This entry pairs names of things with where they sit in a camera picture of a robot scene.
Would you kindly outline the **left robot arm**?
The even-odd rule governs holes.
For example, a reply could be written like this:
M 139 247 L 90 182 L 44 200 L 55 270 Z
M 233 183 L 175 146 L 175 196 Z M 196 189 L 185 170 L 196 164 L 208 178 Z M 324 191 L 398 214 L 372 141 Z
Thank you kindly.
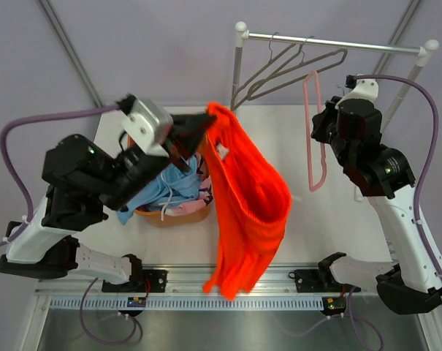
M 214 122 L 208 113 L 171 116 L 163 156 L 146 154 L 137 145 L 110 156 L 80 134 L 59 141 L 45 155 L 44 198 L 22 222 L 8 227 L 0 272 L 34 279 L 75 272 L 130 292 L 140 289 L 140 259 L 96 252 L 76 234 L 107 220 L 108 210 L 126 223 L 139 207 L 166 211 L 196 200 L 202 182 L 197 149 Z

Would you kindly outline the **pink navy patterned shorts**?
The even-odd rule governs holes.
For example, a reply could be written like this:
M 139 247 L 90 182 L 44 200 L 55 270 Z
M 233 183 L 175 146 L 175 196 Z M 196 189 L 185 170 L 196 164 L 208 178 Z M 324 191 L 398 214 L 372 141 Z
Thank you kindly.
M 182 202 L 173 208 L 167 209 L 166 214 L 169 216 L 187 216 L 194 214 L 213 201 L 212 184 L 207 163 L 200 153 L 196 153 L 195 157 L 197 159 L 197 175 L 201 180 L 198 198 L 196 200 Z

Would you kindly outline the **grey hanger of blue shorts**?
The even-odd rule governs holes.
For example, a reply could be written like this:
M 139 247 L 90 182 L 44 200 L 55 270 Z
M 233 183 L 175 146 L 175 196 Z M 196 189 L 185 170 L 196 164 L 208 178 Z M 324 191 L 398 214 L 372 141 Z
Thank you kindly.
M 259 75 L 262 74 L 266 70 L 266 68 L 269 68 L 271 66 L 270 63 L 267 63 L 265 65 L 265 68 L 261 68 L 258 73 L 255 73 L 252 76 L 251 81 L 248 83 L 249 88 L 245 93 L 245 101 L 254 101 L 276 91 L 279 91 L 283 88 L 291 86 L 295 83 L 299 83 L 306 78 L 307 73 L 298 75 L 295 78 L 285 80 L 284 82 L 280 82 L 275 86 L 264 89 L 264 87 L 268 85 L 271 81 L 282 79 L 287 75 L 303 70 L 305 68 L 316 70 L 318 74 L 323 73 L 342 65 L 346 61 L 348 56 L 347 49 L 338 48 L 315 56 L 313 58 L 306 59 L 304 47 L 304 44 L 300 44 L 296 53 L 287 58 L 285 62 L 283 62 L 279 67 L 274 69 L 265 77 L 259 78 Z

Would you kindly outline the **light blue mesh shorts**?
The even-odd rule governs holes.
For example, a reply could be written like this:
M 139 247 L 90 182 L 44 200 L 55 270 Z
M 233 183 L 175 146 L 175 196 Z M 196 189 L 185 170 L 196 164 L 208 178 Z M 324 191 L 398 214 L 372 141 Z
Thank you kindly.
M 127 211 L 116 212 L 119 222 L 125 225 L 141 206 L 149 211 L 160 211 L 196 200 L 202 183 L 202 177 L 198 174 L 200 157 L 196 153 L 187 161 L 189 170 L 186 173 L 169 164 L 126 204 Z

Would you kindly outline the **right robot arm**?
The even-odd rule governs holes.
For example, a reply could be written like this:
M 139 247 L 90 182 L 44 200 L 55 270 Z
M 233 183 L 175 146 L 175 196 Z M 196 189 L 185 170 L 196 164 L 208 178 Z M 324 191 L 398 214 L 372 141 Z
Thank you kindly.
M 394 313 L 425 314 L 442 304 L 442 281 L 420 237 L 416 179 L 404 154 L 381 143 L 382 115 L 367 99 L 333 97 L 312 118 L 310 136 L 331 147 L 343 173 L 368 199 L 397 263 L 371 263 L 336 252 L 318 264 L 325 290 L 339 285 L 376 293 Z

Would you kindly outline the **orange mesh shorts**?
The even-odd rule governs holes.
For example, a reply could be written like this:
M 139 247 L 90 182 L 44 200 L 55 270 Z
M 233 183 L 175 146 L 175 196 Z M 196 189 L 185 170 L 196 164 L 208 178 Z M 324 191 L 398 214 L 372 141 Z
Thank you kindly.
M 256 281 L 285 236 L 291 192 L 229 108 L 211 102 L 206 111 L 217 118 L 205 147 L 218 221 L 216 268 L 247 271 Z

